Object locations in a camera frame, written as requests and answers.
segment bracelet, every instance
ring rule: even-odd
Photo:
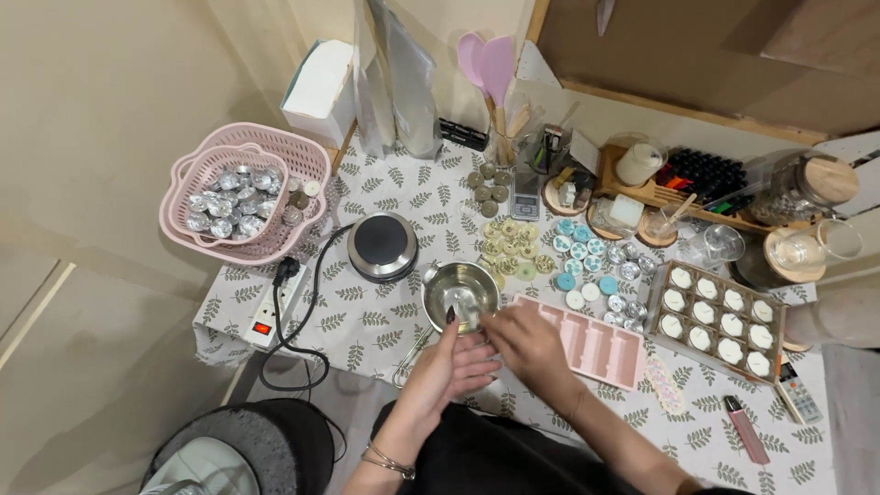
[[[575,406],[574,410],[571,411],[571,414],[568,415],[568,422],[569,423],[574,421],[575,413],[577,412],[577,410],[579,410],[581,408],[581,403],[583,402],[583,391],[584,391],[584,389],[581,388],[581,392],[577,395],[577,405]]]
[[[371,449],[379,457],[381,457],[383,461],[387,462],[387,464],[384,462],[379,462],[379,461],[376,461],[375,459],[371,459],[371,458],[367,457],[367,452],[369,452]],[[403,479],[405,479],[407,481],[411,481],[411,480],[415,479],[415,466],[405,466],[403,464],[400,464],[399,462],[392,461],[391,459],[385,457],[385,455],[382,454],[381,452],[379,452],[379,450],[376,448],[376,446],[373,445],[372,440],[367,444],[367,448],[366,448],[366,450],[363,451],[363,454],[361,454],[361,460],[372,463],[372,464],[376,464],[377,466],[380,466],[385,469],[397,471],[400,473],[400,475],[403,477]]]

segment tablecloth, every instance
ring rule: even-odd
[[[419,261],[406,279],[377,285],[354,272],[344,242],[338,242],[328,251],[319,273],[313,274],[320,277],[318,304],[296,345],[324,352],[331,366],[390,380],[416,339],[430,328],[419,293],[425,267],[431,261],[475,261],[478,256],[484,241],[480,229],[487,220],[479,216],[460,217],[458,204],[471,197],[473,192],[464,178],[483,160],[478,152],[449,142],[444,143],[436,162],[409,158],[402,149],[386,160],[376,160],[365,155],[357,141],[354,139],[347,149],[339,175],[331,178],[328,214],[309,230],[296,256],[314,267],[319,249],[332,230],[368,212],[386,210],[397,212],[412,223],[419,237]],[[501,216],[507,212],[508,205],[503,203]],[[552,255],[561,265],[561,255],[550,248],[552,234],[548,233],[557,219],[542,206],[539,243],[541,253]],[[583,223],[583,218],[575,220]],[[693,230],[686,229],[679,241],[690,235]],[[640,248],[658,262],[670,259],[674,253],[674,246]],[[605,262],[598,273],[585,272],[580,283],[598,280],[611,272],[612,266]],[[271,287],[273,274],[273,266],[255,269],[224,265],[194,321],[198,359],[211,365],[235,366],[250,357],[253,349],[227,334],[249,328],[256,307]],[[620,280],[620,292],[628,299],[645,301],[649,281],[649,277],[643,277],[640,283]],[[305,303],[312,296],[311,288],[310,280],[303,304],[297,306],[285,331],[298,325]],[[516,292],[564,306],[562,293],[550,283],[550,276],[538,275],[529,284],[507,277],[503,301],[509,301]],[[775,291],[773,297],[790,305],[802,304],[815,299],[815,287],[794,285]],[[605,312],[604,301],[589,304],[583,311],[601,317]],[[813,426],[796,425],[787,418],[784,404],[771,388],[730,378],[650,341],[645,345],[650,353],[665,361],[683,388],[687,403],[683,414],[665,413],[646,380],[633,392],[583,380],[593,393],[687,471],[714,483],[761,495],[836,492],[827,417]],[[790,357],[827,415],[825,372],[818,349]],[[721,397],[728,394],[739,398],[755,424],[770,455],[771,462],[766,466],[752,463],[744,451],[721,402]],[[461,401],[542,430],[576,437],[570,425],[506,368],[500,371],[499,380],[476,394],[462,397]]]

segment hand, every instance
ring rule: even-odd
[[[440,424],[450,400],[492,383],[488,375],[501,369],[498,353],[481,333],[458,336],[458,317],[446,325],[440,341],[422,351],[400,392],[392,414],[413,423],[417,436],[428,438]]]
[[[480,324],[504,364],[535,395],[561,414],[577,407],[583,384],[568,369],[559,329],[524,307],[483,314]]]

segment woman's left hand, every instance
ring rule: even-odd
[[[502,363],[487,359],[497,353],[482,333],[458,336],[458,317],[455,316],[446,325],[440,341],[422,351],[392,414],[414,420],[414,434],[422,440],[428,438],[440,424],[440,414],[451,399],[486,387],[495,380],[489,373],[501,369]]]

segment pink vape pen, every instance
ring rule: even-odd
[[[745,452],[747,452],[749,457],[752,458],[752,462],[755,464],[769,464],[770,458],[767,457],[767,451],[764,450],[764,444],[761,443],[758,434],[756,434],[755,429],[752,428],[752,422],[749,421],[749,417],[745,415],[743,406],[739,404],[739,401],[733,395],[725,395],[724,404],[727,405],[727,414],[730,416],[730,421],[732,421],[733,425],[737,428],[739,438],[743,439]]]

